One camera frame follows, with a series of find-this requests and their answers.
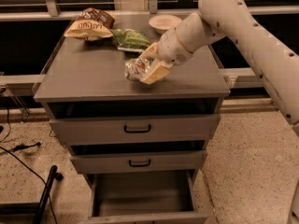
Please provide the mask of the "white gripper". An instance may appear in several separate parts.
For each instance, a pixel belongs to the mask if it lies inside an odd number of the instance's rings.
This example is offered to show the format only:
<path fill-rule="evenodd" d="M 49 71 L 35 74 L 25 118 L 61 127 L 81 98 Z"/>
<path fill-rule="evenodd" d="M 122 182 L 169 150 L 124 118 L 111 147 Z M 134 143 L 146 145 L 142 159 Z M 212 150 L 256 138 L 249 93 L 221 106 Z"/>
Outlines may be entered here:
<path fill-rule="evenodd" d="M 139 56 L 140 59 L 155 59 L 140 81 L 150 85 L 165 78 L 173 65 L 183 65 L 193 54 L 192 29 L 175 27 L 166 31 L 158 43 L 152 43 Z"/>

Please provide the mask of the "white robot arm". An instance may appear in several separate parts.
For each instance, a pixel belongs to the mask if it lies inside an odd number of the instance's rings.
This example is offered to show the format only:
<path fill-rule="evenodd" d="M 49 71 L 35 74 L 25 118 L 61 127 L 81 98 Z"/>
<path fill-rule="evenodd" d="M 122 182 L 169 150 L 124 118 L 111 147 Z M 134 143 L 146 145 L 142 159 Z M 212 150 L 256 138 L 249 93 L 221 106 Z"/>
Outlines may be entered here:
<path fill-rule="evenodd" d="M 253 19 L 243 0 L 199 0 L 198 7 L 194 18 L 163 35 L 156 58 L 169 63 L 224 35 L 278 107 L 225 115 L 200 173 L 209 197 L 204 224 L 298 224 L 298 57 Z"/>

